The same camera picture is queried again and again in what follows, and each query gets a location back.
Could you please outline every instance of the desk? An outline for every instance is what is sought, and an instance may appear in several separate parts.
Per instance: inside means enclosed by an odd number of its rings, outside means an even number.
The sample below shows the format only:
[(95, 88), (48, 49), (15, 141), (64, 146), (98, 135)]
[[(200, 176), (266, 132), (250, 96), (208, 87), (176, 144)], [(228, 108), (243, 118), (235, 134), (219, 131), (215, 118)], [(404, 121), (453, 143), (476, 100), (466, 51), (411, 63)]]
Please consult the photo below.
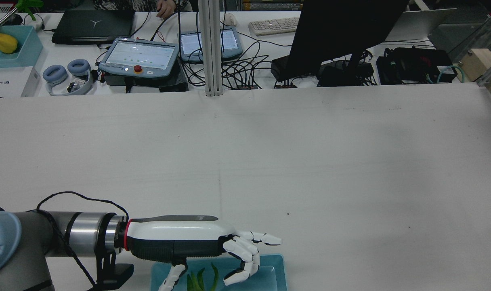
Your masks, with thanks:
[[(274, 18), (286, 18), (286, 17), (295, 17), (299, 15), (297, 11), (255, 11), (255, 12), (246, 12), (246, 11), (233, 11), (233, 14), (238, 19), (237, 31), (240, 33), (244, 33), (250, 35), (248, 23), (251, 21), (265, 20), (265, 19), (274, 19)], [(44, 23), (46, 25), (46, 29), (52, 29), (57, 27), (59, 23), (62, 13), (41, 13), (44, 18)], [(146, 19), (147, 13), (136, 13), (134, 20), (134, 27), (139, 27), (144, 20)], [(160, 23), (160, 20), (155, 17), (153, 13), (151, 13), (147, 22), (145, 22), (144, 26), (138, 31), (134, 37), (138, 37), (141, 39), (150, 39)], [(196, 13), (182, 13), (181, 14), (181, 29), (182, 31), (194, 31), (195, 30), (195, 18)], [(31, 23), (30, 17), (27, 18), (27, 23)], [(166, 41), (177, 43), (177, 18), (169, 19), (166, 24), (161, 27), (160, 32), (165, 36)], [(52, 43), (52, 32), (44, 32), (39, 31), (38, 33), (41, 42), (43, 43), (43, 50), (35, 65), (37, 72), (42, 72), (50, 65), (61, 64), (63, 66), (67, 66), (67, 64), (73, 59), (87, 59), (92, 68), (96, 68), (95, 60), (96, 58), (104, 52), (104, 50), (100, 50), (95, 45), (61, 45)], [(286, 33), (279, 35), (271, 35), (264, 37), (257, 37), (260, 40), (268, 40), (274, 42), (276, 44), (291, 44), (292, 39), (294, 38), (294, 33)], [(240, 41), (242, 42), (243, 49), (245, 50), (255, 41), (249, 37), (240, 35)], [(262, 42), (260, 47), (260, 55), (269, 55), (270, 59), (275, 59), (277, 57), (282, 57), (283, 55), (288, 55), (290, 53), (289, 46), (276, 46), (273, 44), (268, 44), (266, 42)], [(373, 55), (380, 56), (384, 55), (384, 49), (386, 47), (395, 48), (397, 46), (410, 46), (412, 44), (381, 44), (374, 48), (370, 48)], [(245, 57), (253, 57), (257, 50), (257, 44), (246, 53)], [(371, 63), (375, 63), (376, 58), (373, 58)], [(378, 73), (375, 72), (375, 77), (378, 79)], [(264, 89), (271, 89), (275, 84), (275, 79), (273, 78), (270, 70), (258, 70), (255, 74), (255, 80), (258, 81), (260, 86)], [(48, 92), (46, 91), (45, 82), (42, 80), (38, 89), (36, 96), (48, 96)], [(299, 88), (308, 88), (308, 87), (316, 87), (317, 80), (314, 79), (299, 79), (295, 81), (295, 85)], [(203, 90), (204, 87), (194, 88), (190, 85), (190, 90)], [(124, 93), (123, 86), (108, 86), (107, 84), (102, 84), (96, 82), (94, 85), (94, 89), (92, 89), (88, 94), (112, 94), (112, 93)], [(148, 87), (133, 87), (133, 93), (144, 93), (144, 92), (157, 92), (156, 88), (148, 88)]]
[[(280, 236), (260, 251), (283, 254), (291, 291), (491, 291), (491, 96), (474, 83), (0, 100), (0, 206), (62, 190)], [(117, 261), (135, 264), (121, 290), (148, 290), (153, 262)], [(73, 259), (48, 263), (58, 291), (90, 287)]]

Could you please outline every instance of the person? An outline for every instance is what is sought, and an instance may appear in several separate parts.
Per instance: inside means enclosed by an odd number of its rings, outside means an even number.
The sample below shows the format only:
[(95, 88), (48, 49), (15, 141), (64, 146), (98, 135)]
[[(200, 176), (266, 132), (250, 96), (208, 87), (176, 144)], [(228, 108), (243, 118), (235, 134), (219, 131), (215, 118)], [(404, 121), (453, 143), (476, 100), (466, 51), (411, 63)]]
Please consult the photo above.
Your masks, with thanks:
[[(133, 10), (136, 12), (157, 11), (156, 17), (167, 18), (176, 10), (176, 3), (183, 0), (94, 0), (95, 9), (101, 10)], [(192, 11), (190, 2), (183, 11)]]

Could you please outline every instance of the headphones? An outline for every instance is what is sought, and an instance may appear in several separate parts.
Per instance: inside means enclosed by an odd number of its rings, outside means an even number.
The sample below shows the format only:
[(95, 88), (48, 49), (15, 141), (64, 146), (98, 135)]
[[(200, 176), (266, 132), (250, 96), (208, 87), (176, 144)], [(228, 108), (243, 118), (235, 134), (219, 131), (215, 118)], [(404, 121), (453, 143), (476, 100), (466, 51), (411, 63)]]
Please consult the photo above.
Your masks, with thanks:
[(66, 88), (67, 93), (55, 94), (52, 90), (61, 84), (68, 77), (68, 72), (61, 65), (52, 65), (43, 72), (43, 79), (46, 81), (46, 90), (50, 96), (83, 95), (92, 87), (91, 66), (85, 59), (74, 59), (68, 64), (68, 71), (78, 78), (73, 78), (70, 85)]

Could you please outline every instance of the white keyboard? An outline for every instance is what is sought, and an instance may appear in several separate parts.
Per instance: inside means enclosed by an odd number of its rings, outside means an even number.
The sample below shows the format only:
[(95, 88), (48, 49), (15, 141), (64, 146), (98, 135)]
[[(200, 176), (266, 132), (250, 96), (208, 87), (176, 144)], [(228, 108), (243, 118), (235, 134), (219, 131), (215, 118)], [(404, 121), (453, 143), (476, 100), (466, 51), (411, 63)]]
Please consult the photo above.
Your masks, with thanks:
[(299, 17), (249, 22), (249, 29), (256, 36), (295, 32)]

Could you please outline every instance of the tablet screen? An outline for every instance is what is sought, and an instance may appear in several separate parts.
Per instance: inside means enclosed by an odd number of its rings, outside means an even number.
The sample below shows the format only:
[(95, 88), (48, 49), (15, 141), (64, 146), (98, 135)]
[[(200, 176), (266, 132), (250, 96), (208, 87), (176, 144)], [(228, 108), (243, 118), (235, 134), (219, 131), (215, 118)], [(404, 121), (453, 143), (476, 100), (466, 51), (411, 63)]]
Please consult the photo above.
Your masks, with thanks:
[(106, 62), (131, 66), (141, 65), (165, 70), (173, 53), (174, 48), (171, 46), (122, 41), (116, 44)]
[[(202, 43), (201, 33), (189, 33), (181, 35), (181, 46), (183, 48), (183, 55), (190, 55), (194, 51), (199, 50)], [(233, 30), (224, 30), (222, 32), (222, 44), (224, 50), (237, 49), (237, 39), (233, 33)]]

